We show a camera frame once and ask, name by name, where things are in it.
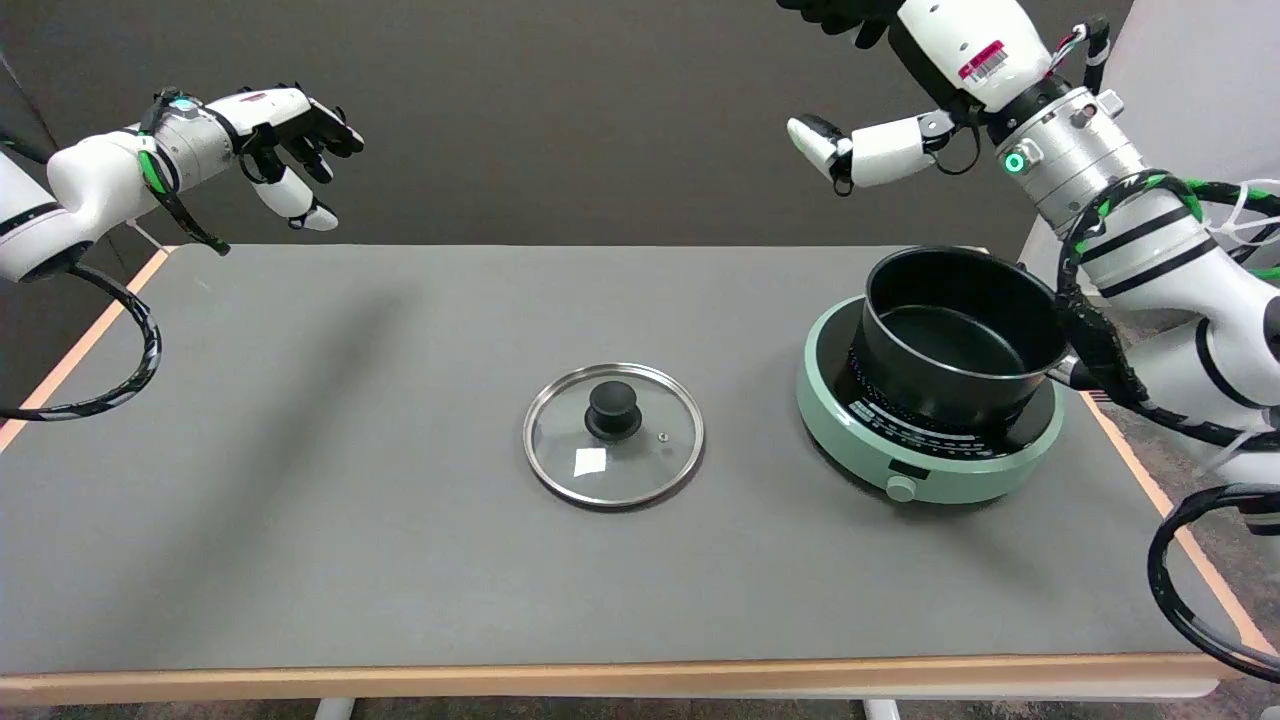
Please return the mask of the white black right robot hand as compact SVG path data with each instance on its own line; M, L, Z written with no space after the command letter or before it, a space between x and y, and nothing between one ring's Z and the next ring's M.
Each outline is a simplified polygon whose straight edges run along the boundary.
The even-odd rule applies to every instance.
M859 49L888 40L934 101L933 110L846 133L801 114L787 120L794 147L847 196L937 163L963 128L978 129L1051 68L1030 17L1018 1L782 1L827 35L854 32Z

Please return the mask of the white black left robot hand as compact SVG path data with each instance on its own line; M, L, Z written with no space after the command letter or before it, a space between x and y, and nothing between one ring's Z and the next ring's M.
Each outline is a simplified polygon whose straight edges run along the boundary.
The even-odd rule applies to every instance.
M364 136L340 108L328 108L298 85L243 88L204 105L230 138L232 155L259 199L294 231L328 232L337 214L311 184L284 163L288 152L310 178L328 184L334 173L328 156L351 158L365 150Z

